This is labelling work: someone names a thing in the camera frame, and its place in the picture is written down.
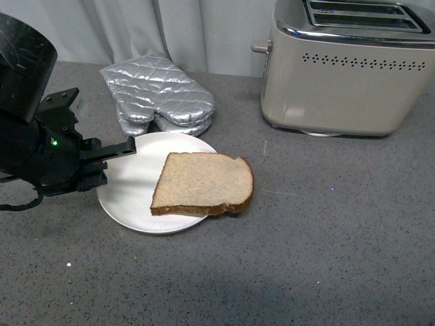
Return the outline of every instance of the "bread crust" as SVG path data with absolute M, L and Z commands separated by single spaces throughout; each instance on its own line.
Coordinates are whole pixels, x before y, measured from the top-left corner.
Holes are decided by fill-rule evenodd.
M 163 166 L 163 170 L 168 162 L 169 156 L 171 154 L 168 155 L 168 157 L 166 158 L 166 161 L 164 163 Z M 151 214 L 153 215 L 166 215 L 166 214 L 197 214 L 197 215 L 212 215 L 212 216 L 216 216 L 216 215 L 221 215 L 225 212 L 231 212 L 234 214 L 239 214 L 241 212 L 243 212 L 249 205 L 249 203 L 251 202 L 252 196 L 254 194 L 254 172 L 252 170 L 251 165 L 249 164 L 249 162 L 245 159 L 242 158 L 241 156 L 238 156 L 236 159 L 241 159 L 244 161 L 244 163 L 246 164 L 246 166 L 249 169 L 249 175 L 251 177 L 251 193 L 249 195 L 248 198 L 246 198 L 246 200 L 240 204 L 227 204 L 227 203 L 222 203 L 219 205 L 215 205 L 215 206 L 189 206 L 189 205 L 177 205 L 177 206 L 158 206 L 158 207 L 153 207 L 153 203 L 154 203 L 154 196 L 156 195 L 156 192 L 158 191 L 159 188 L 159 184 L 160 184 L 160 178 L 157 182 L 157 186 L 156 189 L 154 190 L 153 196 L 152 196 L 152 204 L 151 204 Z

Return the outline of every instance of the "black cable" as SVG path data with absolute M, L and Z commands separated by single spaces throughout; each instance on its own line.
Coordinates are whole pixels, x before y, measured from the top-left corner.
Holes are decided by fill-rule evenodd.
M 39 185 L 36 185 L 34 183 L 32 183 L 32 184 L 36 187 L 36 189 L 41 186 L 40 184 Z M 25 211 L 27 209 L 32 209 L 33 207 L 36 207 L 39 204 L 41 204 L 43 198 L 44 198 L 44 195 L 38 192 L 38 198 L 32 200 L 28 204 L 22 204 L 22 205 L 16 205 L 16 206 L 8 205 L 8 204 L 1 204 L 0 211 L 22 212 L 22 211 Z

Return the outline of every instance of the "toaster slot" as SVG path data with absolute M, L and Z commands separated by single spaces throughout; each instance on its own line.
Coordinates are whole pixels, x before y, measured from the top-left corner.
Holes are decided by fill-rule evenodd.
M 354 29 L 383 29 L 427 33 L 412 11 L 398 3 L 367 3 L 306 0 L 306 9 L 315 26 Z

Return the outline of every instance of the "white curtain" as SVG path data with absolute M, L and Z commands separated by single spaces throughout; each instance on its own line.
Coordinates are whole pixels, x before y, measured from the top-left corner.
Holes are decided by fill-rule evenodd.
M 434 0 L 407 0 L 435 11 Z M 259 77 L 275 0 L 0 0 L 0 11 L 33 26 L 58 59 L 110 65 L 165 53 L 185 71 Z

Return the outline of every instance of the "toaster lever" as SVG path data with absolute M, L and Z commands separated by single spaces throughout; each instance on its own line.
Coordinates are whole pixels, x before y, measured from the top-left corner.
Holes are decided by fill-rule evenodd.
M 271 43 L 269 40 L 253 41 L 251 44 L 252 52 L 267 53 L 271 51 Z

